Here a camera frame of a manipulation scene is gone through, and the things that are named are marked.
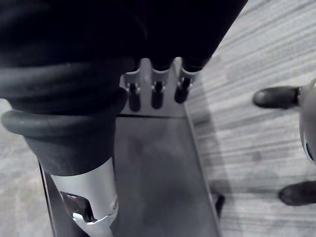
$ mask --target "striped carpet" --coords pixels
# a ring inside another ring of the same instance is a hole
[[[314,237],[316,204],[289,207],[282,187],[316,180],[299,139],[299,109],[260,110],[263,87],[316,76],[316,1],[250,0],[187,103],[207,178],[227,198],[224,237]]]

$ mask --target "black fabric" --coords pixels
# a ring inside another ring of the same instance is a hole
[[[0,98],[20,111],[2,121],[25,136],[46,172],[88,172],[113,154],[114,121],[126,102],[120,75],[143,57],[163,68],[181,56],[201,69],[246,2],[1,1]],[[100,111],[111,122],[100,123]],[[84,126],[86,117],[98,130],[67,127]]]

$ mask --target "foot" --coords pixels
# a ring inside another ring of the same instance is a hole
[[[316,203],[316,181],[307,181],[286,186],[279,191],[278,198],[290,206]]]
[[[257,91],[253,103],[265,109],[289,109],[298,106],[300,87],[280,86]]]

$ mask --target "gray carpet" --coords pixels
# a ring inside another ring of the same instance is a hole
[[[188,107],[208,180],[224,193],[224,237],[314,237],[316,205],[288,207],[280,188],[316,180],[299,140],[299,110],[260,110],[263,87],[316,77],[316,1],[250,0]]]

